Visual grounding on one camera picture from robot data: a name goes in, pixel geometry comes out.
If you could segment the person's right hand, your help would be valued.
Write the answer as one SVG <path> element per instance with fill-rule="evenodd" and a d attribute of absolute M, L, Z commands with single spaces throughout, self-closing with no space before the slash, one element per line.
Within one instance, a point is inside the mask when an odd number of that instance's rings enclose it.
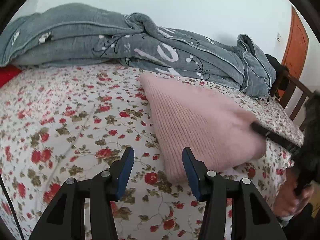
<path fill-rule="evenodd" d="M 281 184 L 273 205 L 273 213 L 278 217 L 288 217 L 299 214 L 310 201 L 313 185 L 305 187 L 299 196 L 294 189 L 297 187 L 297 172 L 293 167 L 286 169 L 286 179 Z"/>

